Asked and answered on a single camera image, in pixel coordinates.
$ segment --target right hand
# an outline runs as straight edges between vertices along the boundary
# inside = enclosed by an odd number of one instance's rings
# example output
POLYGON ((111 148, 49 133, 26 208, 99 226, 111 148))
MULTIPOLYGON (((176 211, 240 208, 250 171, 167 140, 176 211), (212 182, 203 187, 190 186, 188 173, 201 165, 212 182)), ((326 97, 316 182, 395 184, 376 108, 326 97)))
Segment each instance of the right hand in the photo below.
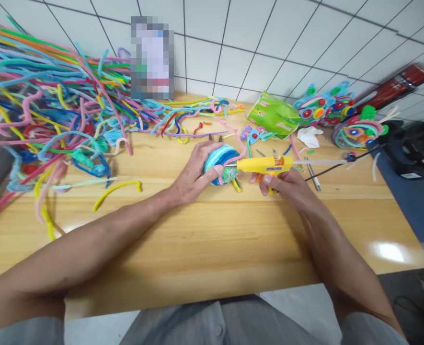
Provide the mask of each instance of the right hand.
MULTIPOLYGON (((255 183, 257 176, 254 173, 249 182, 255 183)), ((261 194, 264 196, 268 195, 268 186, 278 190, 282 199, 298 211, 308 211, 322 204, 296 169, 281 172, 277 177, 265 175, 260 182, 261 194)))

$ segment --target blue pipe cleaner ball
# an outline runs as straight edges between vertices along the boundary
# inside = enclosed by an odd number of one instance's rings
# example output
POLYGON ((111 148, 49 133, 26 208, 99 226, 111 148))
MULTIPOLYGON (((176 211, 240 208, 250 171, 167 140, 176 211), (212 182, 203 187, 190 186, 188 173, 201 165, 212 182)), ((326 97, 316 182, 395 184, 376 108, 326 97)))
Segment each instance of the blue pipe cleaner ball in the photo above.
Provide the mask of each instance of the blue pipe cleaner ball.
MULTIPOLYGON (((240 154, 232 146, 225 144, 209 155, 206 160, 206 163, 204 164, 203 173, 205 173, 215 165, 222 165, 229 159, 238 156, 240 156, 240 154)), ((221 178, 223 179, 223 184, 228 184, 229 182, 234 180, 237 174, 238 170, 236 167, 225 167, 225 170, 223 171, 223 174, 221 176, 221 178)), ((211 182, 211 184, 220 185, 220 182, 218 181, 218 178, 216 178, 211 182)))

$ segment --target yellow glue gun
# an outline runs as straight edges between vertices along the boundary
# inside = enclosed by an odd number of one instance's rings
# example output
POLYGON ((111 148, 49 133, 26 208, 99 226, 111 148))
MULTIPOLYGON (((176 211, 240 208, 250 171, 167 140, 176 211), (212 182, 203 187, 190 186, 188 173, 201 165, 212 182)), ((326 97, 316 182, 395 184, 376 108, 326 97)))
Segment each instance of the yellow glue gun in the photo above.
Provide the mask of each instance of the yellow glue gun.
MULTIPOLYGON (((245 173, 258 173, 257 182, 263 180, 265 174, 277 176, 282 172, 289 171, 293 165, 292 157, 282 156, 280 158, 274 157, 256 157, 246 158, 235 163, 227 164, 227 167, 236 167, 245 173)), ((269 194, 274 194, 275 190, 268 188, 269 194)))

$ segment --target blue carpet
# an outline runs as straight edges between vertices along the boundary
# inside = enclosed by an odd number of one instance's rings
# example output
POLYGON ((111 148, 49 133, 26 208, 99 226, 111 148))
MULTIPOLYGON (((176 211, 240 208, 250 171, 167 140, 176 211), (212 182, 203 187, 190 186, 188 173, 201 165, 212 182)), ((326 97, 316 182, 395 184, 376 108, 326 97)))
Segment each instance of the blue carpet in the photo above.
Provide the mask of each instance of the blue carpet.
POLYGON ((375 156, 378 152, 381 152, 381 155, 378 157, 377 166, 384 180, 392 191, 419 242, 424 242, 424 180, 412 181, 400 177, 395 173, 392 161, 383 148, 372 152, 372 155, 375 156))

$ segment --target wooden table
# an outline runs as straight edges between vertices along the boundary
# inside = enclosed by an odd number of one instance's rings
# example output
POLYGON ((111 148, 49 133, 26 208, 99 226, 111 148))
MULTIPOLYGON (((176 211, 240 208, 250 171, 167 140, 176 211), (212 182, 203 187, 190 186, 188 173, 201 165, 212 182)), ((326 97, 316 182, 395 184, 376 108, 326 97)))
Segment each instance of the wooden table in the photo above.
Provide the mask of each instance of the wooden table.
MULTIPOLYGON (((198 96, 176 95, 176 100, 198 96)), ((239 129, 248 122, 246 112, 229 117, 239 129)), ((191 133, 199 120, 184 121, 191 133)), ((200 132, 221 131, 218 122, 200 132)), ((140 180, 143 192, 126 186, 111 193, 97 212, 92 206, 104 192, 103 185, 76 187, 65 194, 50 194, 49 210, 65 232, 103 216, 123 205, 135 203, 169 186, 188 160, 193 146, 175 138, 132 133, 134 155, 125 150, 111 159, 116 183, 140 180)), ((226 143, 238 148, 234 137, 226 143)), ((320 136, 314 159, 341 159, 345 150, 320 136)), ((289 140, 258 141, 252 146, 267 155, 285 151, 289 140)), ((304 144, 296 140, 300 150, 304 144)), ((321 177, 317 195, 336 216, 347 237, 377 274, 424 267, 424 250, 379 170, 372 180, 372 159, 367 156, 352 169, 339 167, 321 177)), ((328 166, 314 166, 320 172, 328 166)), ((67 298, 67 317, 139 310, 220 297, 251 294, 318 283, 306 236, 296 212, 279 195, 263 197, 257 186, 242 176, 243 192, 231 185, 210 186, 190 206, 172 212, 115 262, 67 298)), ((62 182, 92 179, 70 167, 62 182)), ((309 186, 315 190, 312 182, 309 186)), ((17 198, 0 213, 0 274, 49 242, 46 227, 34 213, 34 197, 17 198)))

